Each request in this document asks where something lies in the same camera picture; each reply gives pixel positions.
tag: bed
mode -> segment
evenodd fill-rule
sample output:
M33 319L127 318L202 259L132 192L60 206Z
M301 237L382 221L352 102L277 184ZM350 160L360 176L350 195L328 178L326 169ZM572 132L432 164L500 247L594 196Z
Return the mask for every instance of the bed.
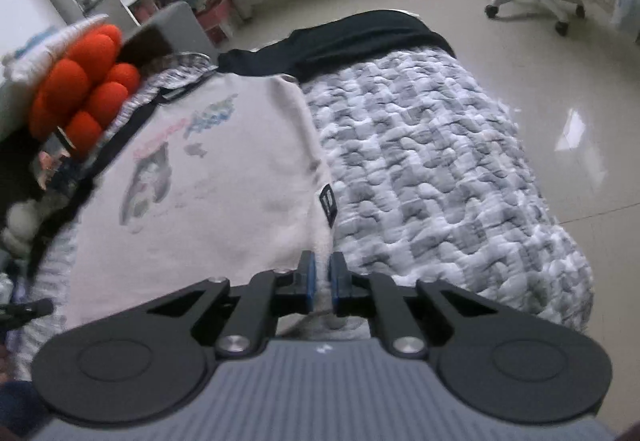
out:
M182 72L210 68L198 61ZM301 89L332 174L334 249L351 269L402 285L447 280L584 329L591 268L550 214L508 108L452 53L433 45L391 50L305 78ZM127 102L115 126L135 103L141 98ZM78 226L65 225L47 249L30 299L64 303ZM29 378L34 354L64 327L56 312L23 329L18 378ZM296 334L355 338L368 329L324 316Z

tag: plush toy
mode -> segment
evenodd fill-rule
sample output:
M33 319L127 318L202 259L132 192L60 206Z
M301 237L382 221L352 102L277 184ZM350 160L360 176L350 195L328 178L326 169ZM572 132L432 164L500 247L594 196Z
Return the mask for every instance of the plush toy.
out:
M138 70L115 64L122 33L114 25L100 26L67 50L38 88L29 114L29 130L45 141L61 127L84 160L122 103L140 84Z

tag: black circular joint cover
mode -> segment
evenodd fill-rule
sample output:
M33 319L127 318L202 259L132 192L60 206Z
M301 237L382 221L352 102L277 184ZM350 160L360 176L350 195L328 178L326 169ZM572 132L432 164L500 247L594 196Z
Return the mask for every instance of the black circular joint cover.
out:
M438 358L443 384L479 412L521 424L595 413L611 363L594 341L533 317L487 315L456 328Z
M138 423L175 410L199 388L207 358L188 334L153 322L98 322L53 338L31 365L36 390L80 424Z

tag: black clothing tag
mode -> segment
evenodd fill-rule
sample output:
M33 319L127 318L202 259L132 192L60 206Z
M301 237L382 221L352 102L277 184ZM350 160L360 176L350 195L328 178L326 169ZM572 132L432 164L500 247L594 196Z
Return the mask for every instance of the black clothing tag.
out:
M338 215L338 205L335 204L334 191L331 189L331 185L327 185L320 192L320 204L326 215L326 220L329 222L329 228L333 227L335 217Z

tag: dark blue fabric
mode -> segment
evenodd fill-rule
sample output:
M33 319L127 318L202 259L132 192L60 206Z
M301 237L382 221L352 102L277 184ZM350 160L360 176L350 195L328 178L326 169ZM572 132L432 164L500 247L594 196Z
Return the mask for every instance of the dark blue fabric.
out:
M47 409L31 381L9 381L0 385L0 425L24 437L46 417Z

